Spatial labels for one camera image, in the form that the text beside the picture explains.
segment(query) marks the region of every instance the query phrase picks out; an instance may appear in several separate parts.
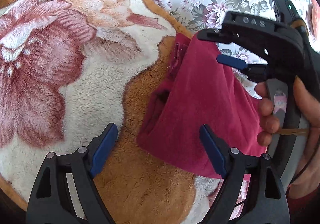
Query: human hand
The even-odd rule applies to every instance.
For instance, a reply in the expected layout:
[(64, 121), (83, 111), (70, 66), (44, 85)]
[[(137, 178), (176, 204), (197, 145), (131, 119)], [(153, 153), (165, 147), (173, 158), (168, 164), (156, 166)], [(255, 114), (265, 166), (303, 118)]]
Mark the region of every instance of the human hand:
[[(268, 99), (265, 82), (258, 83), (255, 91), (262, 97), (259, 104), (260, 126), (263, 132), (257, 136), (261, 146), (268, 146), (272, 140), (272, 134), (279, 130), (279, 119), (271, 113), (274, 104)], [(298, 164), (296, 173), (299, 173), (311, 158), (320, 135), (320, 103), (307, 91), (302, 80), (296, 77), (293, 84), (294, 100), (301, 113), (310, 122), (309, 137), (302, 158)], [(320, 149), (316, 152), (309, 166), (303, 174), (295, 180), (289, 189), (289, 197), (298, 199), (314, 191), (320, 183)]]

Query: blue gripper pad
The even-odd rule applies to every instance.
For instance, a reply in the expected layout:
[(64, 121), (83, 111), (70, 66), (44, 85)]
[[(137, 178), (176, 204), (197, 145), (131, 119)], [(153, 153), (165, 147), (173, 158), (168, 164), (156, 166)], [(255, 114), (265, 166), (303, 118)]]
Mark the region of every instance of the blue gripper pad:
[(217, 56), (217, 62), (238, 70), (244, 70), (248, 67), (245, 61), (224, 54), (219, 54)]
[(200, 127), (200, 140), (207, 152), (214, 170), (224, 179), (228, 174), (225, 168), (226, 160), (204, 125)]
[(104, 163), (106, 162), (111, 150), (115, 146), (117, 137), (118, 127), (116, 126), (116, 124), (112, 124), (109, 131), (105, 134), (104, 137), (102, 137), (103, 140), (92, 157), (92, 167), (89, 172), (91, 178), (94, 178), (98, 173), (102, 171)]

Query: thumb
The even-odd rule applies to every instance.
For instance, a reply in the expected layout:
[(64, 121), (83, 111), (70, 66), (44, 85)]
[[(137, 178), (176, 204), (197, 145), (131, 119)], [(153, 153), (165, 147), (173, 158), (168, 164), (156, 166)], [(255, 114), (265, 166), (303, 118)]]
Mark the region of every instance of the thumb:
[(311, 126), (320, 127), (320, 103), (309, 93), (298, 76), (293, 83), (293, 96), (298, 108)]

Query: magenta garment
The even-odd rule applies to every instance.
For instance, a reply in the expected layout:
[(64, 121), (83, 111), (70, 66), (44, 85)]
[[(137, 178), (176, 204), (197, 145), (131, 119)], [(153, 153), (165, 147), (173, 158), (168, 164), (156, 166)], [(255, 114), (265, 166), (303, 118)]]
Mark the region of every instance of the magenta garment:
[(208, 124), (230, 147), (260, 156), (261, 131), (258, 100), (234, 77), (232, 69), (218, 64), (213, 42), (177, 34), (167, 78), (151, 97), (138, 145), (161, 160), (197, 175), (221, 178), (199, 139)]

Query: metal screw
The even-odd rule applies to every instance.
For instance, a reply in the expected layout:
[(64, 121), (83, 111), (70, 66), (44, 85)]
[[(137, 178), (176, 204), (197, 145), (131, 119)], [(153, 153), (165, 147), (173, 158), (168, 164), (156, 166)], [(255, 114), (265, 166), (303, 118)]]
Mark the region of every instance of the metal screw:
[(83, 153), (86, 152), (86, 150), (87, 150), (86, 147), (80, 147), (80, 148), (78, 149), (78, 152), (81, 153), (81, 154), (83, 154)]
[(233, 153), (233, 154), (239, 154), (239, 149), (238, 148), (235, 148), (235, 147), (232, 147), (231, 149), (230, 149), (230, 151), (231, 151), (231, 153)]
[(54, 157), (54, 152), (50, 152), (47, 154), (48, 159), (51, 159), (52, 157)]
[(262, 154), (262, 157), (266, 160), (269, 160), (271, 158), (268, 154)]

